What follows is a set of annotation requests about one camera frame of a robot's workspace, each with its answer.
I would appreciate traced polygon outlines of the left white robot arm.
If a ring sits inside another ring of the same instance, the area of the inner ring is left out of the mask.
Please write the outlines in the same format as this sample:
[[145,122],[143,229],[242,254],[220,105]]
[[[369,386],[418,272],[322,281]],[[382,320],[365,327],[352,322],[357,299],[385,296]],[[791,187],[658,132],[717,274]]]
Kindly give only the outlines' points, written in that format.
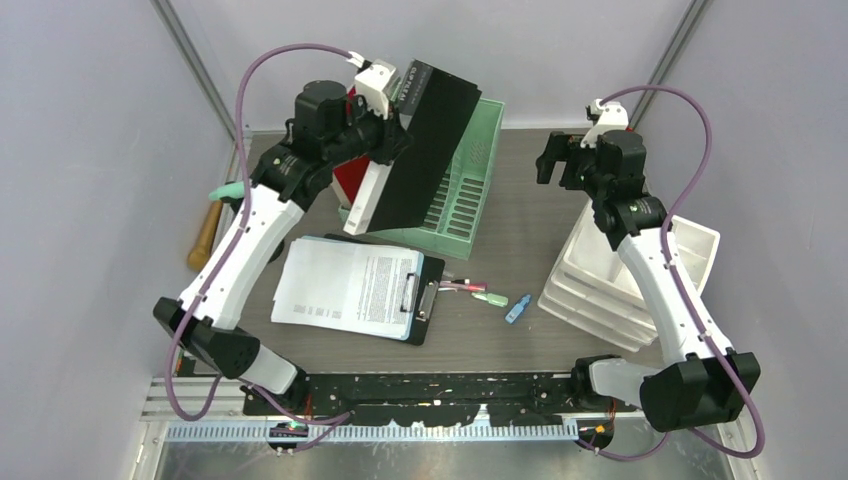
[[335,81],[313,81],[295,99],[286,137],[266,150],[248,177],[237,217],[201,273],[178,298],[160,298],[153,316],[177,346],[227,379],[268,391],[280,412],[307,398],[299,368],[239,328],[245,302],[284,237],[328,188],[335,168],[366,156],[390,164],[409,146],[393,84],[357,80],[354,95]]

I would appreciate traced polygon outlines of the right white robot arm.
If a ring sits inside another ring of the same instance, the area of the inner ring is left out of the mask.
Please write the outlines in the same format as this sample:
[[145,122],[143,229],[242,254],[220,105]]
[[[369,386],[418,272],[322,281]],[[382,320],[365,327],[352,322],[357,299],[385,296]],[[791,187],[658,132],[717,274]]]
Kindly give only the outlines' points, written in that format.
[[617,355],[580,358],[571,397],[589,411],[609,398],[628,403],[659,432],[732,422],[746,409],[761,367],[753,353],[736,350],[701,300],[677,251],[671,216],[645,188],[646,156],[633,131],[607,131],[593,146],[555,131],[535,162],[537,183],[549,183],[563,163],[560,187],[588,195],[596,231],[642,294],[664,362],[656,369]]

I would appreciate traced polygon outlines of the black book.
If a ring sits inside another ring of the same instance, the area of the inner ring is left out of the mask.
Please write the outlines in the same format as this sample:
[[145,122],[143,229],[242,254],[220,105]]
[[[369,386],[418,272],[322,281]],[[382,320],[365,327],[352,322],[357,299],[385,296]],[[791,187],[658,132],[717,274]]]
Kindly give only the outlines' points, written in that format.
[[362,235],[422,226],[480,98],[477,84],[411,60],[394,92],[411,143],[390,166],[369,164],[343,231]]

